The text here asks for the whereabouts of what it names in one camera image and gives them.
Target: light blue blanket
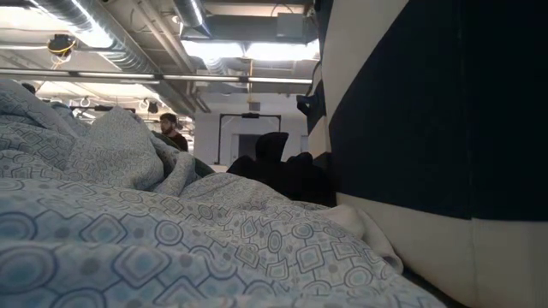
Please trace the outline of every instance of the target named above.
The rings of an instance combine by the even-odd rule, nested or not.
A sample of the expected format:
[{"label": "light blue blanket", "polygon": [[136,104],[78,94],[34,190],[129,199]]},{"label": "light blue blanket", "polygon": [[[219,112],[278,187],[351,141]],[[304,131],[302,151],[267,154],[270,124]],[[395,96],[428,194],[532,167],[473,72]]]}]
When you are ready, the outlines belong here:
[{"label": "light blue blanket", "polygon": [[0,81],[0,172],[1,307],[442,306],[321,206],[200,179],[124,110],[88,126]]}]

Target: hair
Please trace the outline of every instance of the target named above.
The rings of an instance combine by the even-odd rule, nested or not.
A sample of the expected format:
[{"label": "hair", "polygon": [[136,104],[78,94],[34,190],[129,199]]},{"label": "hair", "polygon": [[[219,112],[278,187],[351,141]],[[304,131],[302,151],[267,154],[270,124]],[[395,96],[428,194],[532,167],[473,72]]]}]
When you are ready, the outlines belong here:
[{"label": "hair", "polygon": [[30,93],[36,94],[36,88],[33,85],[26,82],[23,82],[21,85],[24,86]]},{"label": "hair", "polygon": [[174,115],[174,114],[170,114],[170,113],[163,114],[163,115],[160,116],[160,121],[162,121],[162,120],[167,120],[167,121],[170,121],[173,124],[177,124],[177,116]]}]

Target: beard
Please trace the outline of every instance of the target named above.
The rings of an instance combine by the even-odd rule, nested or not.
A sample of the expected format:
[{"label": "beard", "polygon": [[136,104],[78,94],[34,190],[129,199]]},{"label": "beard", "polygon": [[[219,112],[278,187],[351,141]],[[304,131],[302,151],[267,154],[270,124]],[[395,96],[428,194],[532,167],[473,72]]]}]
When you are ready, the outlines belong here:
[{"label": "beard", "polygon": [[173,132],[173,127],[167,127],[166,129],[164,128],[161,128],[161,129],[163,134],[170,134],[171,132]]}]

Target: person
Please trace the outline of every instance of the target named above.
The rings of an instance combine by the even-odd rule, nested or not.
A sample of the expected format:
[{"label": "person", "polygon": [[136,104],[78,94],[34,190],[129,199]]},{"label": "person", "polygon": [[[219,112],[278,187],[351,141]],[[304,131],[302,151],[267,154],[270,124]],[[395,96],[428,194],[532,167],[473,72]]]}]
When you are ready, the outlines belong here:
[{"label": "person", "polygon": [[176,131],[177,117],[171,113],[165,113],[160,116],[160,128],[162,134],[173,141],[181,151],[188,151],[188,142],[180,133]]}]

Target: navy blue panel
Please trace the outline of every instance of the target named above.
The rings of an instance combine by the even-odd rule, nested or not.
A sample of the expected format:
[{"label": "navy blue panel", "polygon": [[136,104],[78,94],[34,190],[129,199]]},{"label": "navy blue panel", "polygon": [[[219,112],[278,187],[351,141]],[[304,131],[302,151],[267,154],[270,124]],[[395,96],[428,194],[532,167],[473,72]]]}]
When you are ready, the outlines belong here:
[{"label": "navy blue panel", "polygon": [[314,5],[316,9],[316,21],[318,22],[318,40],[319,53],[324,56],[325,36],[327,35],[327,27],[331,17],[331,9],[333,8],[333,0],[316,0]]},{"label": "navy blue panel", "polygon": [[474,216],[546,221],[544,2],[464,3]]},{"label": "navy blue panel", "polygon": [[308,134],[312,132],[319,119],[325,116],[325,95],[324,95],[324,82],[320,81],[316,86],[316,91],[311,97],[308,97],[308,114],[307,114],[307,128]]},{"label": "navy blue panel", "polygon": [[333,193],[326,194],[325,201],[322,204],[327,206],[336,206],[337,197],[335,196],[335,190],[333,189],[335,185],[332,182],[332,180],[334,179],[334,175],[332,174],[333,168],[331,167],[331,153],[324,152],[320,154],[318,157],[314,158],[313,164],[314,166],[320,167],[323,171],[327,173],[327,177],[330,179],[330,184],[329,184],[329,189],[325,189],[325,190],[329,192],[333,192]]},{"label": "navy blue panel", "polygon": [[339,192],[471,217],[459,17],[412,0],[366,60],[329,126]]}]

